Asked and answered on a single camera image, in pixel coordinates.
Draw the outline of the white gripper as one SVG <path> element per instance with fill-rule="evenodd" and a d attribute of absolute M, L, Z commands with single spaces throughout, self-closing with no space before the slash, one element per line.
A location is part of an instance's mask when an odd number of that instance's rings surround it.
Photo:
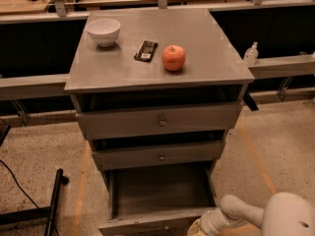
<path fill-rule="evenodd" d="M 187 236 L 200 236 L 200 230 L 206 236 L 218 236 L 228 225 L 229 220 L 217 207 L 206 211 L 200 219 L 196 219 L 189 227 Z"/>

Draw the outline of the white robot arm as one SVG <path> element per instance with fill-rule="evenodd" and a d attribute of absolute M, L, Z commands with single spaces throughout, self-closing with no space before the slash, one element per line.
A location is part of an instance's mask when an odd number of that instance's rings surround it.
<path fill-rule="evenodd" d="M 225 195 L 219 206 L 205 211 L 193 222 L 187 236 L 218 236 L 224 229 L 244 222 L 259 228 L 262 236 L 315 236 L 315 207 L 286 192 L 272 195 L 264 208 Z"/>

